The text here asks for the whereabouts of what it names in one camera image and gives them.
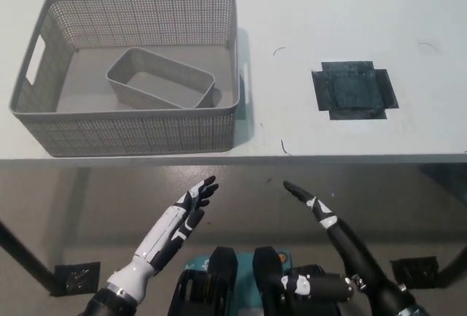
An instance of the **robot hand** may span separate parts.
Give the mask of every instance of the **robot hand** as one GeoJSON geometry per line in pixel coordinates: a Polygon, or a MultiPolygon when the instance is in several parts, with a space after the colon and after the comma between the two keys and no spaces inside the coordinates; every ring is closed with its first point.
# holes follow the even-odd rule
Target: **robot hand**
{"type": "Polygon", "coordinates": [[[219,188],[211,176],[187,191],[162,214],[136,249],[90,300],[82,316],[132,316],[146,295],[147,281],[167,265],[204,216],[200,208],[219,188]]]}
{"type": "Polygon", "coordinates": [[[391,282],[352,229],[337,217],[318,197],[288,181],[285,188],[313,212],[340,254],[346,275],[365,293],[374,316],[428,315],[416,305],[412,294],[391,282]]]}

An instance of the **gray concrete floor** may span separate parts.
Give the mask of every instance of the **gray concrete floor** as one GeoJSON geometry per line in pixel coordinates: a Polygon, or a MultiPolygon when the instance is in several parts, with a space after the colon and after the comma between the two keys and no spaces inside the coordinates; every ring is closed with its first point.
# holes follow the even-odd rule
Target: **gray concrete floor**
{"type": "MultiPolygon", "coordinates": [[[[343,271],[310,214],[282,188],[287,179],[329,203],[365,238],[392,278],[390,260],[436,255],[448,264],[467,242],[467,210],[416,166],[186,166],[16,169],[0,172],[0,218],[52,268],[101,261],[101,285],[124,266],[158,216],[199,180],[220,189],[203,222],[150,282],[138,316],[166,315],[184,262],[217,245],[237,251],[289,248],[295,265],[343,271]]],[[[446,290],[416,290],[434,315],[465,315],[467,279],[446,290]]],[[[90,298],[53,298],[0,250],[0,315],[76,315],[90,298]]],[[[344,315],[369,315],[364,296],[344,315]]]]}

